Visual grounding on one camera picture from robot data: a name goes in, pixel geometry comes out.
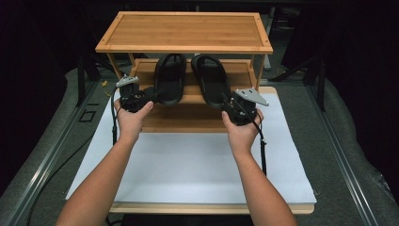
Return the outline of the person's left hand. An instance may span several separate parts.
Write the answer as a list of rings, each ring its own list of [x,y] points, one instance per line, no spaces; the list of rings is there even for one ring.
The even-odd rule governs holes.
[[[120,127],[120,142],[135,143],[142,131],[142,126],[146,116],[152,111],[154,103],[147,102],[136,113],[129,112],[121,107],[120,100],[114,102],[114,107],[118,111],[117,118]]]

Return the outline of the metal floor rail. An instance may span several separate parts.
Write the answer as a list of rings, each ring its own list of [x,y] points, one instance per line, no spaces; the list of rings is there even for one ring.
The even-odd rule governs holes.
[[[51,175],[68,135],[83,114],[99,82],[85,85],[84,98],[78,100],[78,87],[68,84],[63,100],[50,120],[38,144],[20,166],[5,193],[0,197],[0,226],[23,225],[27,212]]]
[[[333,146],[333,155],[336,159],[337,165],[343,176],[344,182],[349,190],[352,200],[359,212],[360,218],[364,226],[379,226],[375,214],[368,203],[364,192],[359,184],[359,180],[355,175],[345,153],[343,147],[338,140],[338,137],[330,123],[327,113],[324,112],[317,102],[317,93],[314,87],[305,87],[308,95],[311,98],[312,104],[316,108],[316,112],[327,131],[329,140]]]

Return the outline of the person's right hand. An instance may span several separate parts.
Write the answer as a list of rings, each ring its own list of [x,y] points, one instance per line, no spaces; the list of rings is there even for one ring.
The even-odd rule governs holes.
[[[233,124],[227,112],[221,113],[223,123],[228,132],[228,141],[234,157],[239,155],[251,155],[251,147],[258,135],[257,126],[263,121],[263,112],[257,109],[255,123],[237,126]]]

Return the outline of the wooden shoe rack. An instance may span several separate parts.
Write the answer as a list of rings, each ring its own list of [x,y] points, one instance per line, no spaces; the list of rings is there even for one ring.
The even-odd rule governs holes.
[[[107,54],[117,77],[122,77],[115,55],[126,54],[131,76],[144,89],[154,84],[155,58],[135,54],[181,53],[225,55],[221,61],[232,89],[261,90],[261,69],[254,58],[265,58],[273,48],[255,12],[121,11],[96,46]],[[175,106],[157,106],[144,121],[147,133],[223,133],[218,110],[208,106],[191,69],[186,70],[184,96]]]

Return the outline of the wooden base board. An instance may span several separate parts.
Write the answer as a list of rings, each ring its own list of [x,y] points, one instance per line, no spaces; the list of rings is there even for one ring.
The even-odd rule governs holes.
[[[166,215],[248,215],[245,204],[183,204],[115,202],[111,213]]]

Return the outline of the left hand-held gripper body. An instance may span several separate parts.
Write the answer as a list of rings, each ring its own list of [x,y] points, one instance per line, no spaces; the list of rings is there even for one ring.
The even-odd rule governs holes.
[[[144,91],[139,89],[138,78],[125,74],[116,84],[120,91],[120,105],[123,109],[136,113],[144,103]]]

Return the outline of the white table mat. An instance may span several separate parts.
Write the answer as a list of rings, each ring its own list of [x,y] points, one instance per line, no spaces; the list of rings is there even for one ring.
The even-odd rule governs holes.
[[[266,176],[289,204],[316,198],[276,93],[263,94]],[[227,134],[140,134],[116,202],[244,204],[246,198]]]

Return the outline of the black slipper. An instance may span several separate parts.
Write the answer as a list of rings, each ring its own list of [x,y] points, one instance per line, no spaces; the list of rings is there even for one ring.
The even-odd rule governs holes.
[[[231,94],[231,86],[222,63],[212,56],[196,55],[191,59],[191,68],[205,103],[213,108],[221,108],[221,93]]]
[[[155,66],[154,87],[158,102],[162,105],[176,105],[183,98],[186,58],[182,54],[162,56]]]

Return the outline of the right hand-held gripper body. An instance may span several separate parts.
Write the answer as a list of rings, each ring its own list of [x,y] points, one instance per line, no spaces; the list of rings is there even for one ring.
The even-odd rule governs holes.
[[[256,116],[256,104],[269,106],[269,103],[256,89],[237,89],[231,93],[231,105],[221,105],[232,123],[246,125],[252,123]]]

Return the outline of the black metal stand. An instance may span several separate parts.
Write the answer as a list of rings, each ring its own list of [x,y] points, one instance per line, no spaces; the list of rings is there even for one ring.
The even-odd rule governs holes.
[[[77,84],[78,84],[78,99],[77,106],[80,106],[86,99],[86,78],[91,81],[99,81],[101,78],[100,72],[96,66],[96,58],[94,54],[83,54],[78,59],[77,67]]]
[[[302,84],[304,86],[315,85],[316,89],[316,103],[319,108],[324,111],[325,110],[325,84],[326,84],[326,64],[323,60],[323,55],[320,51],[317,51],[314,56],[311,56],[309,59],[303,61],[297,66],[289,69],[287,72],[280,74],[272,79],[270,82],[280,82],[284,79],[288,78],[290,75],[299,72],[301,69],[307,69],[305,71],[305,75],[302,79]]]

